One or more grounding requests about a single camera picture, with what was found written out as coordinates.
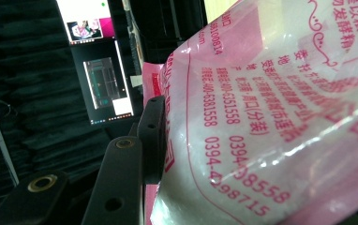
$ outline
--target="transparent plastic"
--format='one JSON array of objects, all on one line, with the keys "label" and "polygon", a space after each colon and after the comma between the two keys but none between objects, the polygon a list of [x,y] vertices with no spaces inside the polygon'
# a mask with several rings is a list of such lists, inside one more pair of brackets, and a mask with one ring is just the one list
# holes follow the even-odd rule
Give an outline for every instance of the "transparent plastic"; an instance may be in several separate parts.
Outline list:
[{"label": "transparent plastic", "polygon": [[166,97],[155,225],[358,209],[358,1],[239,1],[143,79]]}]

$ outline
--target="plastic bag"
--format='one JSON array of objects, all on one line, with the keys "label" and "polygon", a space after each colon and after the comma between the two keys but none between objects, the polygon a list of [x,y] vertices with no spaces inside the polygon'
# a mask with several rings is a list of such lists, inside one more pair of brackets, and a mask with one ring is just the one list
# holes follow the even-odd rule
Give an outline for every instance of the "plastic bag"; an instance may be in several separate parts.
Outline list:
[{"label": "plastic bag", "polygon": [[358,1],[239,1],[156,83],[155,225],[333,224],[358,209]]}]

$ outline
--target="round metal hole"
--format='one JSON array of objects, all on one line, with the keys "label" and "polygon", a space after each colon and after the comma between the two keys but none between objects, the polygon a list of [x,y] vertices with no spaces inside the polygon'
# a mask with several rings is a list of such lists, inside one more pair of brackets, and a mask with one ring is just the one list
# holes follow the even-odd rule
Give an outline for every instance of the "round metal hole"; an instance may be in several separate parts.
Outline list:
[{"label": "round metal hole", "polygon": [[30,192],[41,192],[51,188],[56,183],[56,180],[57,176],[53,174],[40,176],[39,178],[32,180],[27,186],[27,189]]},{"label": "round metal hole", "polygon": [[134,144],[134,142],[130,139],[123,139],[118,141],[115,146],[117,146],[118,148],[129,148],[132,147]]},{"label": "round metal hole", "polygon": [[106,201],[105,208],[109,212],[116,211],[123,206],[124,201],[119,198],[113,198]]}]

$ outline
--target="black metal bracket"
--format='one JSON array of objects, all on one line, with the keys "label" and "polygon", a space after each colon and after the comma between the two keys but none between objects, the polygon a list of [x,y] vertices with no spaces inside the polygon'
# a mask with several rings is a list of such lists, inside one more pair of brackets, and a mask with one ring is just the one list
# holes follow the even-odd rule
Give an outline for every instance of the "black metal bracket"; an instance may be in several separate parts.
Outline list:
[{"label": "black metal bracket", "polygon": [[164,102],[149,100],[129,136],[109,143],[98,171],[75,181],[59,171],[22,180],[0,206],[0,224],[143,224],[144,187],[159,182],[164,165]]}]

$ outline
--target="screw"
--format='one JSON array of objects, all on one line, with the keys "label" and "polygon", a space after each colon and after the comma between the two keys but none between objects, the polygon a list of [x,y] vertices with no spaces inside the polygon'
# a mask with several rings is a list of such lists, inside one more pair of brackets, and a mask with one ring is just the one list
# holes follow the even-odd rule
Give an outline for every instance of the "screw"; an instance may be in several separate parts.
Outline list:
[{"label": "screw", "polygon": [[53,174],[44,175],[32,180],[27,186],[27,189],[30,192],[34,192],[34,193],[41,192],[51,188],[56,183],[56,180],[57,180],[56,175]]},{"label": "screw", "polygon": [[134,144],[134,142],[130,139],[123,139],[118,141],[115,146],[117,146],[118,148],[129,148],[132,147]]}]

